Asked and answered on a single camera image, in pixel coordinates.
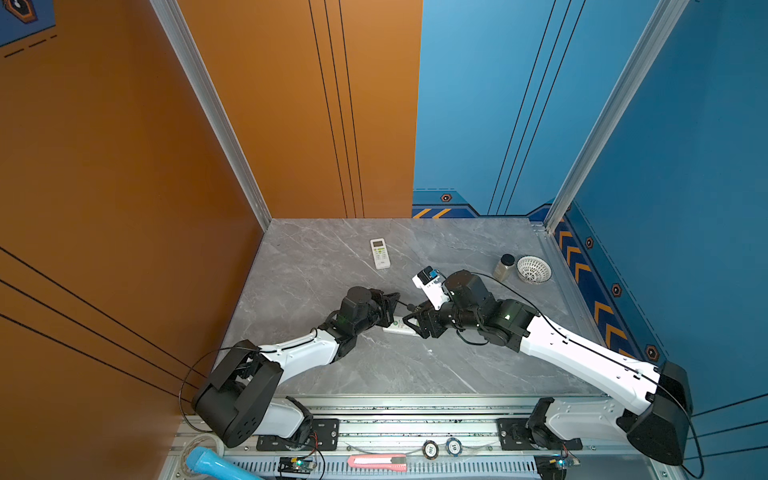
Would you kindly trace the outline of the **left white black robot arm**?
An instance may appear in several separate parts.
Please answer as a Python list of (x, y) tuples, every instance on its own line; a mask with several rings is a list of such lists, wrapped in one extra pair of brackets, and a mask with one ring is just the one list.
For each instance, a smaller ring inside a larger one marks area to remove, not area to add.
[(355, 286), (340, 308), (307, 335), (263, 346), (242, 340), (226, 348), (195, 393), (193, 411), (228, 448), (253, 435), (277, 437), (292, 447), (305, 445), (312, 437), (313, 414), (294, 397), (277, 399), (278, 387), (341, 360), (367, 330), (391, 326), (399, 300), (398, 293)]

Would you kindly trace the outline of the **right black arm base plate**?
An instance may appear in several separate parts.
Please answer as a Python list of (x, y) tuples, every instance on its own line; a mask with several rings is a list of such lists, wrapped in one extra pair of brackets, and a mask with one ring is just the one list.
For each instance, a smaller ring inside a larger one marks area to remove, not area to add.
[(584, 448), (579, 438), (563, 440), (546, 425), (528, 427), (523, 418), (500, 418), (496, 420), (498, 437), (504, 451), (513, 450), (575, 450)]

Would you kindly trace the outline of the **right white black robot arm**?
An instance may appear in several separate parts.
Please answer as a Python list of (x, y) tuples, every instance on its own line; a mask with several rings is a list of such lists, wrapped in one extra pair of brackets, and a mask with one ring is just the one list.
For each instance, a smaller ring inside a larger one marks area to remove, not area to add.
[(404, 323), (423, 338), (473, 329), (496, 345), (548, 362), (606, 394), (604, 400), (539, 399), (525, 429), (538, 449), (571, 449), (584, 439), (627, 443), (666, 465), (684, 462), (692, 399), (684, 368), (634, 359), (550, 320), (521, 295), (500, 300), (480, 275), (426, 267), (412, 279), (426, 301)]

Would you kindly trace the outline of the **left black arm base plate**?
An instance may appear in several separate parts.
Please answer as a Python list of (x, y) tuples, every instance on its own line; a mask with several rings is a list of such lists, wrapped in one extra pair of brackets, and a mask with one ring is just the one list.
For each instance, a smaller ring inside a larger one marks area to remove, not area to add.
[(312, 421), (310, 436), (304, 442), (287, 440), (277, 436), (258, 436), (259, 452), (310, 451), (317, 447), (322, 452), (336, 451), (339, 440), (339, 420), (320, 418)]

